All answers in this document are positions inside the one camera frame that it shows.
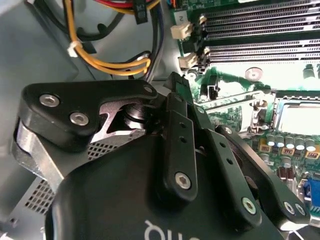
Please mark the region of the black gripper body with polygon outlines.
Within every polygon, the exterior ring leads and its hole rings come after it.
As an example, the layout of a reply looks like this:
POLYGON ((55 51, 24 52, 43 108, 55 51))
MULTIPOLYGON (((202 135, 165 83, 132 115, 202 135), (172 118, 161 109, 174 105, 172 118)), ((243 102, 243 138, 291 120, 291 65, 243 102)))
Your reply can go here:
POLYGON ((262 216, 258 227, 235 229, 215 163, 197 153, 198 194, 189 204, 160 198, 159 136, 143 136, 73 170, 45 218, 48 240, 280 240, 262 216))

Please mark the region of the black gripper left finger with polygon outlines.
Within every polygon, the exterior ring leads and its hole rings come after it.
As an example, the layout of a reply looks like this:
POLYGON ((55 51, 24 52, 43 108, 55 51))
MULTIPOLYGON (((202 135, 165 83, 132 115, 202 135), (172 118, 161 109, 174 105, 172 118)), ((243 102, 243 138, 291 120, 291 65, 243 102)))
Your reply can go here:
POLYGON ((193 122, 189 104, 172 72, 158 92, 144 80, 36 83, 20 100, 20 147, 57 190, 87 161, 90 144, 137 130, 164 139, 160 190, 167 198, 191 202, 198 193, 193 122))

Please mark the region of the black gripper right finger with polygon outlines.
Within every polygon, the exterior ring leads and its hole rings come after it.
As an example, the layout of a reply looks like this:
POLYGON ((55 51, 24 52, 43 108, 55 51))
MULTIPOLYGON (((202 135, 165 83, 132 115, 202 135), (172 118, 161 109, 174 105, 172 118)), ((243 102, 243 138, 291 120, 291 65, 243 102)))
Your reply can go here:
POLYGON ((237 133, 226 125, 213 127, 206 111, 194 104, 190 84, 180 77, 177 92, 187 101, 199 145, 222 181, 226 217, 238 231, 262 225, 263 217, 280 231, 308 224, 308 211, 298 197, 237 133))

